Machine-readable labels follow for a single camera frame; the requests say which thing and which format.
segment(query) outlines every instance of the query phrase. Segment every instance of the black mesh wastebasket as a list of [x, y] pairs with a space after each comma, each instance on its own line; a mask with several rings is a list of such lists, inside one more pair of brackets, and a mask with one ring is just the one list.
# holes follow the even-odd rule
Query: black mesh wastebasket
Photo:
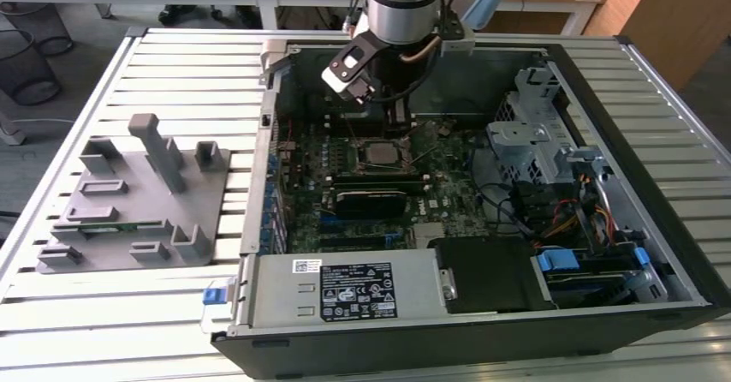
[[12, 26], [33, 34], [36, 47], [49, 57], [73, 48], [73, 40], [52, 3], [0, 3]]
[[60, 92], [60, 83], [36, 49], [33, 35], [25, 31], [0, 31], [0, 90], [20, 105], [40, 104]]

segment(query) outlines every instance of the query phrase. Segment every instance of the aluminum slotted table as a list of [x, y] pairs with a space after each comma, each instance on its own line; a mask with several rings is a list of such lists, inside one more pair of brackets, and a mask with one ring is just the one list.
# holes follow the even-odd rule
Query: aluminum slotted table
[[[317, 32], [149, 29], [124, 39], [76, 125], [0, 251], [0, 379], [249, 380], [202, 333], [201, 291], [236, 274], [258, 104], [262, 41], [341, 39]], [[615, 39], [489, 36], [500, 42], [551, 40], [567, 48], [608, 113], [727, 284], [731, 284], [731, 157], [631, 45]], [[166, 270], [44, 276], [36, 255], [50, 238], [82, 164], [90, 136], [121, 151], [140, 112], [160, 118], [160, 133], [180, 149], [214, 140], [233, 151], [218, 221], [214, 264]], [[591, 142], [588, 128], [572, 111]], [[212, 307], [224, 330], [226, 306]], [[729, 380], [728, 318], [668, 331], [609, 355], [353, 376], [346, 380], [541, 381], [592, 379]]]

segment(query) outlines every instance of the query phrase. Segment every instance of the open computer tower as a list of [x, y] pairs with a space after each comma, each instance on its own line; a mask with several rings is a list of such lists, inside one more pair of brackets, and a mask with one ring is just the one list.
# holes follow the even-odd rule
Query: open computer tower
[[731, 299], [564, 48], [446, 54], [384, 130], [288, 42], [268, 77], [233, 323], [257, 379], [596, 355]]

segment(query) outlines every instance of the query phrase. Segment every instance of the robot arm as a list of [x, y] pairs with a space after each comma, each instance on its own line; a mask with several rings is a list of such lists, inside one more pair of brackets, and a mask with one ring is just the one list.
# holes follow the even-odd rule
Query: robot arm
[[[409, 94], [430, 74], [441, 51], [482, 27], [498, 0], [368, 0], [368, 29], [340, 50], [321, 78], [342, 99], [381, 104], [386, 127], [409, 125]], [[453, 5], [460, 9], [458, 20]]]

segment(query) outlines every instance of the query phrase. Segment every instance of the warning label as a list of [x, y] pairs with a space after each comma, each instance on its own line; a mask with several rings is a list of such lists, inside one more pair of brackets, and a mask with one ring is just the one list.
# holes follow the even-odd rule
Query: warning label
[[325, 322], [397, 318], [390, 263], [320, 266]]

